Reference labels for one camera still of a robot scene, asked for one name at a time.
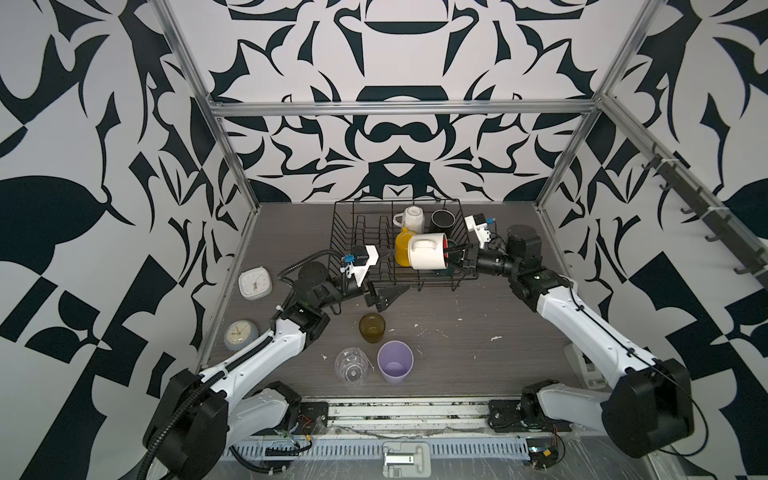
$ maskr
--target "metal latch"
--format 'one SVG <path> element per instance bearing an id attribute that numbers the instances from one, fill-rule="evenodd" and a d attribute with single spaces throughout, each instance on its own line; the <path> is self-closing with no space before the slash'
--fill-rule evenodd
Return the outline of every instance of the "metal latch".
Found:
<path id="1" fill-rule="evenodd" d="M 385 442 L 384 469 L 387 478 L 426 478 L 432 474 L 429 443 Z"/>

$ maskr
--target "black and white patterned wall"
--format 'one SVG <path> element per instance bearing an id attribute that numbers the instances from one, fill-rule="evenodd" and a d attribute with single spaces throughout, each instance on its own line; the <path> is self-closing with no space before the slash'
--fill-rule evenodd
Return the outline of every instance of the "black and white patterned wall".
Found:
<path id="1" fill-rule="evenodd" d="M 249 207 L 144 0 L 0 6 L 3 478 L 120 478 Z"/>
<path id="2" fill-rule="evenodd" d="M 758 236 L 768 237 L 768 5 L 670 0 L 620 101 Z M 689 369 L 710 427 L 697 475 L 768 475 L 768 292 L 601 117 L 546 211 L 584 299 L 636 343 Z M 696 432 L 675 444 L 693 452 Z"/>
<path id="3" fill-rule="evenodd" d="M 643 2 L 171 3 L 215 101 L 292 102 L 590 98 Z M 535 200 L 576 117 L 230 118 L 227 129 L 261 201 Z"/>

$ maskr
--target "wood grain surface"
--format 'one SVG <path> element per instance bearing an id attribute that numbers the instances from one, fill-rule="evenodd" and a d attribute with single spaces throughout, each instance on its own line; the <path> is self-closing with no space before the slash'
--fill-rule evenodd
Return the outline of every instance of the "wood grain surface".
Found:
<path id="1" fill-rule="evenodd" d="M 559 270 L 531 204 L 465 204 L 463 211 L 495 217 L 503 237 L 512 224 L 535 227 L 542 238 L 545 265 Z M 274 280 L 286 266 L 329 246 L 332 218 L 333 205 L 328 204 L 263 205 L 242 270 L 264 266 Z M 259 300 L 245 300 L 235 288 L 208 364 L 231 355 L 223 344 L 227 325 L 249 319 L 265 331 L 275 305 L 287 294 L 288 286 L 281 282 Z M 375 311 L 362 297 L 345 302 L 341 315 L 330 314 L 321 337 L 275 369 L 262 385 L 280 380 L 305 397 L 515 395 L 543 379 L 578 385 L 563 354 L 568 338 L 518 300 L 504 278 L 481 275 L 462 282 L 455 292 L 411 288 L 382 312 L 387 332 L 382 342 L 370 344 L 357 323 Z M 359 347 L 375 366 L 379 347 L 394 339 L 408 344 L 415 356 L 413 371 L 402 385 L 387 385 L 378 366 L 369 370 L 360 386 L 347 386 L 336 378 L 333 362 L 343 349 Z"/>

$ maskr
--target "clock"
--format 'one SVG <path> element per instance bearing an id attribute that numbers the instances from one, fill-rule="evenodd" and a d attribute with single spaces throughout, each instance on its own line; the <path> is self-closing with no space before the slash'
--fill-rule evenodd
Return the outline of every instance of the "clock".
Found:
<path id="1" fill-rule="evenodd" d="M 259 329 L 248 320 L 237 320 L 227 327 L 224 332 L 224 345 L 228 350 L 236 352 L 248 346 L 249 343 L 259 338 Z"/>
<path id="2" fill-rule="evenodd" d="M 246 300 L 267 296 L 272 291 L 272 280 L 263 266 L 242 272 L 237 283 Z"/>

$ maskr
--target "brown glass cup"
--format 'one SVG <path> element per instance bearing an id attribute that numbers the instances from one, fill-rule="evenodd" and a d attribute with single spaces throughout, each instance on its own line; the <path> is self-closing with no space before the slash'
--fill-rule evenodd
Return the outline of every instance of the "brown glass cup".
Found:
<path id="1" fill-rule="evenodd" d="M 378 313 L 368 313 L 360 319 L 359 328 L 360 335 L 366 339 L 366 342 L 378 343 L 384 338 L 386 323 L 384 317 Z"/>

